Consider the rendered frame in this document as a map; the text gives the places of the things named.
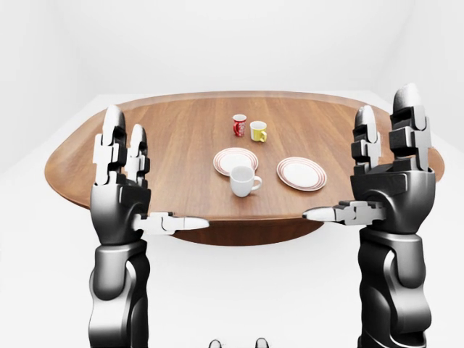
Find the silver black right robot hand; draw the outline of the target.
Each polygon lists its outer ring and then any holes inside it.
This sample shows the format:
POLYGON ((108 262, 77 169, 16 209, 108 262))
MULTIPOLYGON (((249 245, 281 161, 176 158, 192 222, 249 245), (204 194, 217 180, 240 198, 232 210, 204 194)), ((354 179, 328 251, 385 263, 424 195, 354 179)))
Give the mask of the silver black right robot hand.
POLYGON ((414 83, 394 95, 389 148, 394 160, 380 164, 381 137, 369 106, 358 109, 351 145, 355 160, 351 186, 354 199, 333 207, 303 212, 308 220, 367 225, 395 234, 416 233, 434 204, 436 177, 428 164, 429 118, 414 83))

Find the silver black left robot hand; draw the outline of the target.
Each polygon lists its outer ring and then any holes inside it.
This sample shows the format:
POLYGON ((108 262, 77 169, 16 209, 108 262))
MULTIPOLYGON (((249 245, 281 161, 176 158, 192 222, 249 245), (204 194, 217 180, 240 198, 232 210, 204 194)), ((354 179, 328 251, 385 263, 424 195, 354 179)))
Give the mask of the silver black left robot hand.
POLYGON ((94 142, 95 184, 91 188, 91 219, 100 243, 107 246, 138 241, 142 233, 173 235, 210 226, 200 217, 175 217, 171 212, 148 212, 151 190, 145 175, 150 159, 144 128, 133 126, 126 146, 123 111, 107 108, 102 132, 94 142))

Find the red-ringed white plate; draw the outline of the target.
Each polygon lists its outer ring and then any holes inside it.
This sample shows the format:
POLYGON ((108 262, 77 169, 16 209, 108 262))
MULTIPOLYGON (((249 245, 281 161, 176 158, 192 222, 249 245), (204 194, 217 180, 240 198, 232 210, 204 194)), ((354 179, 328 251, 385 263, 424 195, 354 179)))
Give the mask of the red-ringed white plate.
POLYGON ((247 166, 256 170, 259 165, 257 156, 245 148, 231 147, 219 151, 214 159, 214 168, 222 175, 229 176, 230 171, 238 166, 247 166))
POLYGON ((325 186, 327 175, 316 162, 304 157, 288 157, 278 163, 278 177, 300 191, 316 191, 325 186))

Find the red patterned mug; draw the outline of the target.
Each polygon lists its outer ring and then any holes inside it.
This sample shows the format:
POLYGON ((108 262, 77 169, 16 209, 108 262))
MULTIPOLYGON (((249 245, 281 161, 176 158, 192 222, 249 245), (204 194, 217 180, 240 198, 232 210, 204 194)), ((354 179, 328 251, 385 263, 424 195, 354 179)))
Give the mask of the red patterned mug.
POLYGON ((247 116, 237 114, 232 117, 233 119, 233 132, 237 137, 243 137, 245 134, 247 116))

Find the yellow and white mug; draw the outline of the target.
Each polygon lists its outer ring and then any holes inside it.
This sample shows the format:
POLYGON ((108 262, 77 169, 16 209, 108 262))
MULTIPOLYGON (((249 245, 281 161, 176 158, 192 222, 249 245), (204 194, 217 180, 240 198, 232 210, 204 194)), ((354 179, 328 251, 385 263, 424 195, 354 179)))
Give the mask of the yellow and white mug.
POLYGON ((255 142, 267 141, 267 123, 263 121, 253 121, 249 124, 251 130, 251 140, 255 142))

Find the round dark wooden table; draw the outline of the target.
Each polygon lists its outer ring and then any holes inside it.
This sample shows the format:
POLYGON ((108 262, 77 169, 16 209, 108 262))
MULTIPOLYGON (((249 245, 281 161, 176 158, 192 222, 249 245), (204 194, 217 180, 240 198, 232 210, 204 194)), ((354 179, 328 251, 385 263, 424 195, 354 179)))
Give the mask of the round dark wooden table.
MULTIPOLYGON (((150 171, 145 175, 151 200, 148 212, 171 212, 196 217, 210 226, 176 231, 174 237, 213 245, 248 246, 295 239, 321 227, 303 212, 333 207, 354 199, 351 176, 355 160, 357 101, 296 93, 224 92, 160 96, 119 107, 125 117, 126 146, 133 126, 146 132, 150 171), (232 117, 247 116, 245 134, 235 136, 232 117), (267 123, 267 141, 251 140, 249 124, 267 123), (239 147, 253 152, 259 165, 255 175, 262 186, 246 197, 236 196, 229 176, 213 166, 215 155, 239 147), (304 157, 319 164, 327 175, 323 188, 300 191, 277 174, 278 163, 304 157)), ((49 158, 45 175, 64 198, 90 209, 95 184, 94 142, 102 132, 106 110, 79 127, 49 158)), ((373 112, 381 137, 380 164, 393 162, 389 148, 391 115, 373 112)))

